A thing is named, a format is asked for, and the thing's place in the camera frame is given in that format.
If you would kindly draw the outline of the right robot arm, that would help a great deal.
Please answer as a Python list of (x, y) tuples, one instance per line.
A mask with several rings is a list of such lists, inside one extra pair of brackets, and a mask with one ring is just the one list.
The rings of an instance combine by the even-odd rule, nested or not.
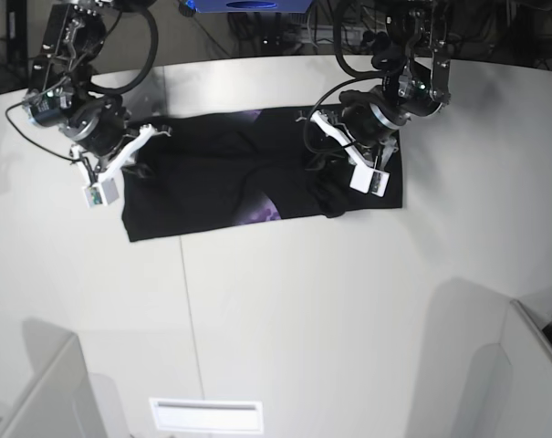
[[(138, 129), (130, 124), (124, 94), (147, 78), (159, 45), (149, 1), (60, 1), (53, 5), (41, 49), (32, 62), (28, 90), (19, 106), (40, 128), (56, 127), (74, 146), (65, 161), (77, 164), (91, 183), (125, 166)], [(126, 13), (145, 19), (150, 47), (143, 67), (128, 84), (108, 88), (93, 82), (93, 60), (113, 29), (103, 13)]]

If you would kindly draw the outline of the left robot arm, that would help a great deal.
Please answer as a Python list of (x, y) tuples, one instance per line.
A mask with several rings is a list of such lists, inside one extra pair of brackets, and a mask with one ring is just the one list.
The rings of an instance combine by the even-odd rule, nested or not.
[(377, 9), (384, 27), (364, 41), (369, 70), (352, 67), (343, 52), (344, 19), (352, 5), (341, 1), (332, 15), (334, 56), (349, 78), (327, 91), (304, 118), (302, 136), (312, 172), (341, 158), (383, 169), (398, 149), (400, 129), (451, 100), (447, 2), (381, 2)]

